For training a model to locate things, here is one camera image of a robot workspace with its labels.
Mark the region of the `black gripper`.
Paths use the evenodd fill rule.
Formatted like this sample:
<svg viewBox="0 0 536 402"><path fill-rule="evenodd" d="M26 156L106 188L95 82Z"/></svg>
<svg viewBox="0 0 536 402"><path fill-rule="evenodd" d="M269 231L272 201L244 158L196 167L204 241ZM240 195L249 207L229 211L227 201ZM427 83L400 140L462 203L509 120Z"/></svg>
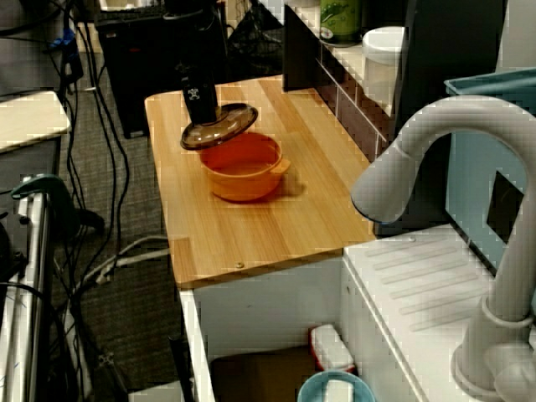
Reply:
<svg viewBox="0 0 536 402"><path fill-rule="evenodd" d="M217 118L210 43L214 23L214 18L178 18L173 22L178 52L174 69L182 82L183 98L194 125L209 124Z"/></svg>

